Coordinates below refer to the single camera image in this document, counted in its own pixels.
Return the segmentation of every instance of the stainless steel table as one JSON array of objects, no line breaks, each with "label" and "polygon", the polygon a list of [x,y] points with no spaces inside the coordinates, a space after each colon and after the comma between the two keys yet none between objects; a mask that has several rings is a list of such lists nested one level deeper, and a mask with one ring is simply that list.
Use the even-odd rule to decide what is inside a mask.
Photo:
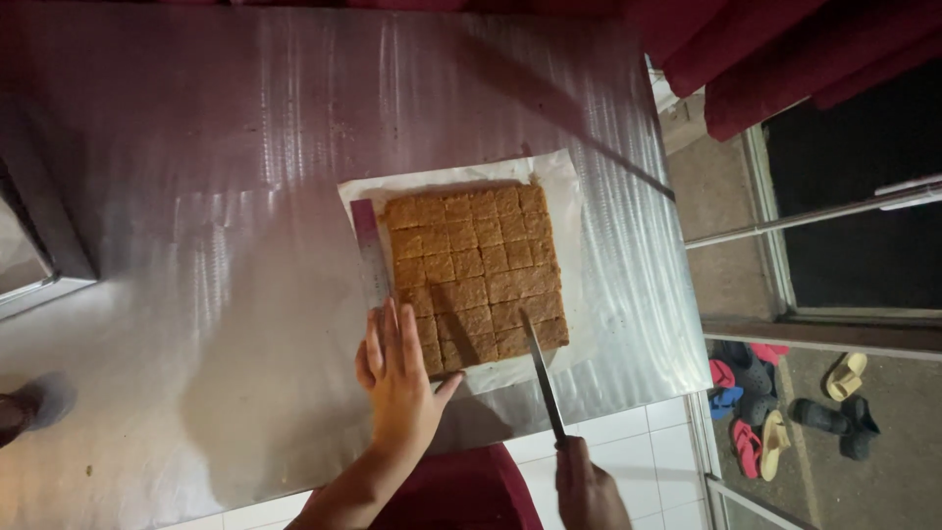
[{"label": "stainless steel table", "polygon": [[[335,191],[352,178],[568,148],[601,354],[555,378],[563,418],[709,386],[617,22],[21,3],[0,5],[0,41],[103,279],[0,323],[0,391],[39,378],[62,408],[0,450],[0,527],[153,528],[349,464],[369,433]],[[540,400],[532,383],[453,403],[433,448],[545,430]]]}]

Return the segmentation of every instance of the left hand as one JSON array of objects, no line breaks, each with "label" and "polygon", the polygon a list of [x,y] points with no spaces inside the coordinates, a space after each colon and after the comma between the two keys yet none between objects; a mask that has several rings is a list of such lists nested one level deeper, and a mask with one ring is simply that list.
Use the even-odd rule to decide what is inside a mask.
[{"label": "left hand", "polygon": [[431,392],[415,328],[415,313],[409,304],[396,312],[396,303],[386,298],[382,312],[380,346],[378,309],[366,317],[366,337],[356,354],[356,376],[373,405],[373,447],[384,454],[418,461],[429,448],[463,373],[452,374]]}]

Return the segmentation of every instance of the red sandal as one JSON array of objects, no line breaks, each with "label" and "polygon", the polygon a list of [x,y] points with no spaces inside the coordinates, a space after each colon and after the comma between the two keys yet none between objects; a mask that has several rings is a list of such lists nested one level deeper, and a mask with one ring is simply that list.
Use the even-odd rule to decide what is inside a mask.
[{"label": "red sandal", "polygon": [[733,443],[739,454],[739,467],[747,478],[758,478],[759,458],[762,456],[762,440],[753,432],[753,428],[743,420],[733,423]]}]

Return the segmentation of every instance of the knife blade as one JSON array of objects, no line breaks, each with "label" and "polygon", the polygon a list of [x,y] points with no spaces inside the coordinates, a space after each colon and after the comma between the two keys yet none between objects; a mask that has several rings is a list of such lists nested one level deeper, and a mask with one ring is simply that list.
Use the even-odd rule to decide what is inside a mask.
[{"label": "knife blade", "polygon": [[549,415],[549,423],[553,426],[553,434],[556,435],[556,448],[562,449],[566,443],[566,431],[563,430],[560,408],[556,405],[553,387],[549,383],[549,374],[546,373],[546,365],[543,362],[543,351],[540,349],[540,342],[537,340],[536,333],[533,331],[533,324],[530,323],[529,317],[523,309],[520,309],[520,317],[524,323],[524,332],[527,334],[530,356],[533,357],[533,365],[536,367],[536,377],[540,382],[540,390],[543,391],[546,414]]}]

